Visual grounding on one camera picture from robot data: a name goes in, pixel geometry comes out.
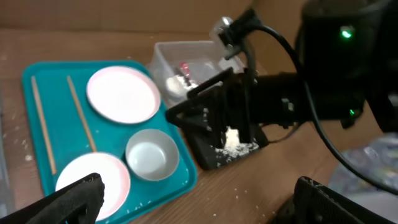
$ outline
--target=plastic container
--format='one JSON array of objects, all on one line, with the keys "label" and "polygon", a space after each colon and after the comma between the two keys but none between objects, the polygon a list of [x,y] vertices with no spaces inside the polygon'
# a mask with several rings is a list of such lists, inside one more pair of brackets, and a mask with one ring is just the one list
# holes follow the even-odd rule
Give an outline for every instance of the plastic container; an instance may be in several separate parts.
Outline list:
[{"label": "plastic container", "polygon": [[14,199],[12,197],[10,182],[8,179],[7,165],[4,157],[2,138],[0,138],[0,218],[14,212]]},{"label": "plastic container", "polygon": [[167,85],[170,83],[168,79],[178,74],[183,63],[189,66],[189,77],[198,85],[229,67],[233,67],[235,72],[243,70],[240,59],[235,57],[226,61],[213,41],[156,43],[154,57],[148,67],[168,107],[187,99],[188,89],[180,89],[175,94]]}]

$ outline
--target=wooden table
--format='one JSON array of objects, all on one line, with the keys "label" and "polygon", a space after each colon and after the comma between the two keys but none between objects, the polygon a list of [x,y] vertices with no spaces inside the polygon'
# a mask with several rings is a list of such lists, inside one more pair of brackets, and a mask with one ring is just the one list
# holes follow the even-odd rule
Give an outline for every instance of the wooden table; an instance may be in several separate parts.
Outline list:
[{"label": "wooden table", "polygon": [[[16,208],[43,197],[21,88],[22,71],[28,65],[43,60],[127,58],[147,64],[156,42],[206,39],[207,34],[0,30],[2,130]],[[338,122],[325,124],[339,149],[365,144],[381,134],[369,108],[365,111],[348,131]],[[278,126],[264,130],[269,139],[286,133]],[[307,123],[290,139],[233,165],[210,172],[198,167],[198,183],[190,193],[133,223],[264,223],[292,195],[300,176],[327,184],[337,164],[313,126]]]}]

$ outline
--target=pink-rimmed plate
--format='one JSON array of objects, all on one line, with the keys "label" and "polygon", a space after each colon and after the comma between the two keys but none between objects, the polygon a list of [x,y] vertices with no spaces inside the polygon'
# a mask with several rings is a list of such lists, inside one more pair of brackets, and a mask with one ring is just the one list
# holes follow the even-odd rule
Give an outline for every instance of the pink-rimmed plate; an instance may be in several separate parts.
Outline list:
[{"label": "pink-rimmed plate", "polygon": [[130,191],[130,175],[123,162],[103,152],[91,152],[71,161],[61,172],[55,190],[60,190],[88,174],[98,173],[105,185],[104,204],[96,221],[114,214],[126,201]]},{"label": "pink-rimmed plate", "polygon": [[105,118],[123,124],[147,121],[160,107],[160,93],[144,73],[129,67],[98,70],[87,83],[92,107]]}]

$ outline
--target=white bowl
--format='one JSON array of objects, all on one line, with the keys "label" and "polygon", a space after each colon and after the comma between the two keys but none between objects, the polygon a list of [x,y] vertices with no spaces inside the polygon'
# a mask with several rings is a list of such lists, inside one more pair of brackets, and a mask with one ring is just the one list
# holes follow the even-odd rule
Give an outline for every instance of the white bowl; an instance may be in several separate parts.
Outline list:
[{"label": "white bowl", "polygon": [[144,180],[163,180],[177,169],[180,160],[174,140],[158,129],[145,129],[133,135],[126,148],[130,169]]},{"label": "white bowl", "polygon": [[120,159],[104,152],[91,152],[77,157],[62,170],[55,190],[60,190],[94,172],[101,176],[105,185],[104,204],[96,219],[100,221],[119,210],[129,195],[130,175]]}]

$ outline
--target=wooden chopstick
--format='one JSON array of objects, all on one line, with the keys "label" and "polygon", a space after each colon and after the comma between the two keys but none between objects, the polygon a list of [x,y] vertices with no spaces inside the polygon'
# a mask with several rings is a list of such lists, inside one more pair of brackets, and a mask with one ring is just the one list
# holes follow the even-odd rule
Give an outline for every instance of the wooden chopstick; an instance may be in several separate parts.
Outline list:
[{"label": "wooden chopstick", "polygon": [[81,122],[83,123],[83,127],[84,127],[84,129],[86,131],[88,142],[90,143],[90,146],[91,146],[91,149],[93,150],[93,152],[96,152],[97,148],[95,146],[93,136],[91,135],[90,128],[88,127],[87,120],[85,118],[85,114],[83,113],[83,110],[82,110],[81,105],[80,105],[79,98],[77,97],[75,86],[73,85],[72,79],[70,78],[69,75],[67,76],[67,80],[68,80],[68,83],[69,83],[70,93],[72,94],[73,100],[74,100],[75,105],[76,105],[77,112],[79,114]]},{"label": "wooden chopstick", "polygon": [[52,147],[49,137],[49,131],[47,129],[47,124],[45,122],[42,100],[40,99],[39,89],[37,88],[36,78],[34,76],[31,77],[32,80],[32,88],[33,88],[33,96],[36,102],[37,113],[39,114],[40,124],[42,126],[42,132],[44,136],[45,147],[47,148],[47,154],[49,155],[50,167],[52,175],[57,173],[57,168],[55,167],[54,155],[52,153]]}]

